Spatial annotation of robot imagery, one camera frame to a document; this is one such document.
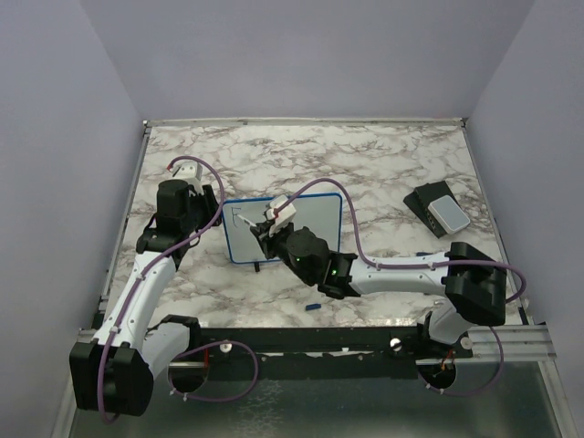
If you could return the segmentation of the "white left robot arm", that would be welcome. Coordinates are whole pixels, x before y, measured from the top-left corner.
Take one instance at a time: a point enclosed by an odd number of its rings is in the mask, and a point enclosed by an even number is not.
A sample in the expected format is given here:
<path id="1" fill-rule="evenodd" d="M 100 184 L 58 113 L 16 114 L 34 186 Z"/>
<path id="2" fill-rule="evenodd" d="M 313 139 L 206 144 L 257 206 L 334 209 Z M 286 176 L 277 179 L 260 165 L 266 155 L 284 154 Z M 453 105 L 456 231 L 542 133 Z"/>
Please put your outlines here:
<path id="1" fill-rule="evenodd" d="M 140 416 L 155 379 L 177 355 L 195 358 L 202 339 L 181 321 L 147 336 L 163 290 L 204 232 L 222 222 L 223 189 L 196 180 L 161 182 L 156 211 L 136 244 L 130 277 L 118 302 L 89 342 L 77 342 L 69 367 L 78 408 L 97 411 L 106 423 L 121 414 Z"/>

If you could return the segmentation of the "white whiteboard marker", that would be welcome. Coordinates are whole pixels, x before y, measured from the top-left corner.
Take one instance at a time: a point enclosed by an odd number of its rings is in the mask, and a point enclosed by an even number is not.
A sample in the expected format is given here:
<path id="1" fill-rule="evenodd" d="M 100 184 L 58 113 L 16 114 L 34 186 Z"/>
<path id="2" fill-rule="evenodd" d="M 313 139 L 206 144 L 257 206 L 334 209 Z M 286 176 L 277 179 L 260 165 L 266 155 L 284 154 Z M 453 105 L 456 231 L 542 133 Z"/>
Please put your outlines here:
<path id="1" fill-rule="evenodd" d="M 244 224 L 246 224 L 249 227 L 255 227 L 256 223 L 254 223 L 253 221 L 247 219 L 246 217 L 242 216 L 241 214 L 239 214 L 237 216 Z"/>

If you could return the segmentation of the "blue marker cap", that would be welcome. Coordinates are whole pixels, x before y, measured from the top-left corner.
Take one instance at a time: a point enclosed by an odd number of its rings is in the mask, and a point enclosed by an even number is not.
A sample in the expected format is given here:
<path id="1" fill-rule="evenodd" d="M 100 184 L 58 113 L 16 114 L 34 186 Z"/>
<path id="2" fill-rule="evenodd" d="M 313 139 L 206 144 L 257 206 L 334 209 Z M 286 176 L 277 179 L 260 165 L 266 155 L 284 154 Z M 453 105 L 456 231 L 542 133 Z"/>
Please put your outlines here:
<path id="1" fill-rule="evenodd" d="M 319 303 L 305 305 L 306 311 L 312 311 L 312 310 L 317 310 L 317 309 L 321 309 L 321 308 L 322 308 L 322 305 Z"/>

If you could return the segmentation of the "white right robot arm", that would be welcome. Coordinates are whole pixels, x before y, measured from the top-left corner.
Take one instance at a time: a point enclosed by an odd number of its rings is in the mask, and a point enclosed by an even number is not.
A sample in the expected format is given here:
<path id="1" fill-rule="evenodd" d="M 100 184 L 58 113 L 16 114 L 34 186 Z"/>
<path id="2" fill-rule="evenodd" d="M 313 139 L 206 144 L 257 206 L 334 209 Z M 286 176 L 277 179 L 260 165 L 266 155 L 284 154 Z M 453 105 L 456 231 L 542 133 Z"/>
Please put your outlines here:
<path id="1" fill-rule="evenodd" d="M 307 227 L 287 224 L 272 233 L 271 225 L 265 221 L 250 228 L 265 258 L 281 260 L 304 284 L 327 297 L 399 292 L 444 298 L 419 335 L 428 356 L 441 356 L 472 327 L 506 322 L 506 270 L 467 243 L 454 242 L 442 253 L 365 261 L 329 249 Z"/>

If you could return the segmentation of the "blue framed small whiteboard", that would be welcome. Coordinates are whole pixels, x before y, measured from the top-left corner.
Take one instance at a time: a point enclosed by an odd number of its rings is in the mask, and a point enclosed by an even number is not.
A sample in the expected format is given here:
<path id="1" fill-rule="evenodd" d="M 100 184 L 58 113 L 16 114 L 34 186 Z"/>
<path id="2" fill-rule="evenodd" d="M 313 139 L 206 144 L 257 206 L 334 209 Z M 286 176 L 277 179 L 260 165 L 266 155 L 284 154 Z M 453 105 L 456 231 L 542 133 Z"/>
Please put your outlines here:
<path id="1" fill-rule="evenodd" d="M 236 265 L 275 263 L 277 258 L 267 260 L 256 239 L 239 215 L 259 223 L 272 197 L 256 197 L 227 200 L 223 206 L 223 226 L 228 254 Z M 295 229 L 306 226 L 317 237 L 327 241 L 332 250 L 340 250 L 342 225 L 342 198 L 338 193 L 314 193 L 300 195 L 294 202 L 297 213 L 293 219 Z"/>

